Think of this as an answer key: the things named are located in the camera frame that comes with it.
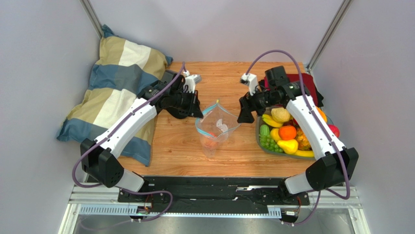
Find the pink peach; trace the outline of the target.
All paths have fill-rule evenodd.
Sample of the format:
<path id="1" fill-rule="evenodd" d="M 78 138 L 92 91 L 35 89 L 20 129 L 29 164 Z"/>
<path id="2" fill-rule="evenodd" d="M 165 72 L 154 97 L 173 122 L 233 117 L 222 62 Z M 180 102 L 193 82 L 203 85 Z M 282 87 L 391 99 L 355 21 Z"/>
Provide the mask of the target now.
<path id="1" fill-rule="evenodd" d="M 213 132 L 208 132 L 208 136 L 201 136 L 201 144 L 204 148 L 209 150 L 215 150 L 219 146 L 219 142 L 216 141 L 216 135 Z"/>

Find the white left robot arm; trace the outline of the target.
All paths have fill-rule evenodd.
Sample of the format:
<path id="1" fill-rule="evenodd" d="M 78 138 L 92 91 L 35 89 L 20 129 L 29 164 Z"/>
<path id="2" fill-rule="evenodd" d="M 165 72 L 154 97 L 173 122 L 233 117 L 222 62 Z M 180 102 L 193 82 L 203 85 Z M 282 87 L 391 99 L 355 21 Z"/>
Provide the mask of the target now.
<path id="1" fill-rule="evenodd" d="M 138 192 L 145 185 L 142 176 L 125 169 L 118 161 L 123 149 L 145 124 L 162 110 L 173 117 L 202 118 L 196 84 L 200 75 L 166 70 L 161 80 L 143 88 L 131 107 L 107 131 L 80 146 L 82 170 L 107 188 Z"/>

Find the clear zip top bag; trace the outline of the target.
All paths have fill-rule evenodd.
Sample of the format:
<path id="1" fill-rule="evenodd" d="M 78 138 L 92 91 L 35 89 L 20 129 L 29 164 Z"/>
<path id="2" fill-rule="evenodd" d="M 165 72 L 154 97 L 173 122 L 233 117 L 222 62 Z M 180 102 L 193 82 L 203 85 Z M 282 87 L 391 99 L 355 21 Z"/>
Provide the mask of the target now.
<path id="1" fill-rule="evenodd" d="M 202 135 L 208 136 L 208 132 L 213 132 L 216 135 L 216 141 L 219 142 L 218 148 L 241 125 L 237 122 L 238 117 L 221 105 L 220 99 L 216 99 L 202 112 L 204 117 L 197 118 L 195 121 L 196 131 L 200 136 L 200 140 Z M 208 158 L 213 157 L 217 149 L 209 150 L 202 146 L 203 154 Z"/>

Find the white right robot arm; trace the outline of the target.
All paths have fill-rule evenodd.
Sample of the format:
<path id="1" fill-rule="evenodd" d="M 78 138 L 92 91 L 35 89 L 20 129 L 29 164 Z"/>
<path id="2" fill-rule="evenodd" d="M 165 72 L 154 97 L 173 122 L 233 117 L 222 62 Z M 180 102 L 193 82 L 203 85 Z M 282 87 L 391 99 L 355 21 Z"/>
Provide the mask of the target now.
<path id="1" fill-rule="evenodd" d="M 268 107 L 283 106 L 299 124 L 311 144 L 315 162 L 302 174 L 283 179 L 278 185 L 284 196 L 321 191 L 340 183 L 349 184 L 358 160 L 355 148 L 346 147 L 319 115 L 308 89 L 291 82 L 282 66 L 265 73 L 268 87 L 260 89 L 254 74 L 243 74 L 240 82 L 248 92 L 239 99 L 239 123 L 253 123 L 253 112 L 263 115 Z"/>

